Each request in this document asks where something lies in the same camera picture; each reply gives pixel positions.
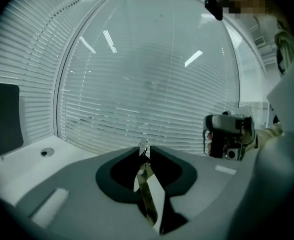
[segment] white horizontal blinds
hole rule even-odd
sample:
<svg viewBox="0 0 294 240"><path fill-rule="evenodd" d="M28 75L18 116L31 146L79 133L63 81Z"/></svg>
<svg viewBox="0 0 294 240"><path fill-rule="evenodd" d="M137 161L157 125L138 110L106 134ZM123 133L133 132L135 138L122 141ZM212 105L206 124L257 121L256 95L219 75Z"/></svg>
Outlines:
<svg viewBox="0 0 294 240"><path fill-rule="evenodd" d="M11 0L0 16L0 83L19 86L24 145L53 134L53 85L61 57L95 1Z"/></svg>
<svg viewBox="0 0 294 240"><path fill-rule="evenodd" d="M108 2L68 58L59 136L97 154L142 138L202 154L203 118L239 101L230 38L212 18L198 27L206 13L196 0Z"/></svg>
<svg viewBox="0 0 294 240"><path fill-rule="evenodd" d="M258 58L227 22L224 22L234 46L240 77L240 107L250 105L255 121L255 128L264 128L267 124L268 106L263 82L265 75Z"/></svg>

